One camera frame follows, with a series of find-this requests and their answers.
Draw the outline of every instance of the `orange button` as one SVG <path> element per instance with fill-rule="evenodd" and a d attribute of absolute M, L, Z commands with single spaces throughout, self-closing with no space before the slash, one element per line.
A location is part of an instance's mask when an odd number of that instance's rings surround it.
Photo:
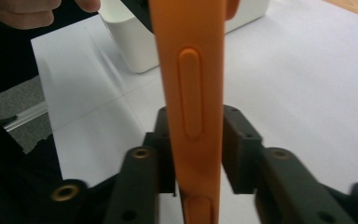
<path fill-rule="evenodd" d="M 183 49 L 179 53 L 178 68 L 186 136 L 196 139 L 202 134 L 200 55 L 194 49 Z"/>

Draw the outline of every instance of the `white box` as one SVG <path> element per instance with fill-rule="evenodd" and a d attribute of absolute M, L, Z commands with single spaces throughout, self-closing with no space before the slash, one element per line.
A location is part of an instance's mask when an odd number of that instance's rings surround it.
<path fill-rule="evenodd" d="M 240 0 L 237 14 L 227 21 L 226 33 L 262 17 L 268 7 L 269 0 Z M 99 13 L 131 71 L 142 73 L 159 65 L 154 35 L 120 0 L 102 0 Z"/>

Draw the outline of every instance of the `hand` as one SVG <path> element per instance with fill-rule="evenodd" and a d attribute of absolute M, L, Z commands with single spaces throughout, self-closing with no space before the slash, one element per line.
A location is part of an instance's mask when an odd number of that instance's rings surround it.
<path fill-rule="evenodd" d="M 100 0 L 75 0 L 87 12 L 97 11 Z M 0 0 L 0 21 L 10 27 L 27 30 L 49 26 L 54 22 L 52 9 L 61 0 Z"/>

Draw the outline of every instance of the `white table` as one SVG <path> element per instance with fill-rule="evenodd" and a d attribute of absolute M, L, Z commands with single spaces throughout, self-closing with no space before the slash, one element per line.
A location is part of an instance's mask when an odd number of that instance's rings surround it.
<path fill-rule="evenodd" d="M 153 131 L 164 106 L 159 69 L 127 69 L 98 16 L 33 46 L 62 175 L 94 186 Z M 320 182 L 348 193 L 358 182 L 358 15 L 323 1 L 272 0 L 265 17 L 227 34 L 225 63 L 225 104 L 266 147 L 293 151 Z M 178 199 L 161 196 L 160 216 L 183 223 Z M 253 196 L 232 195 L 224 173 L 220 219 L 258 222 Z"/>

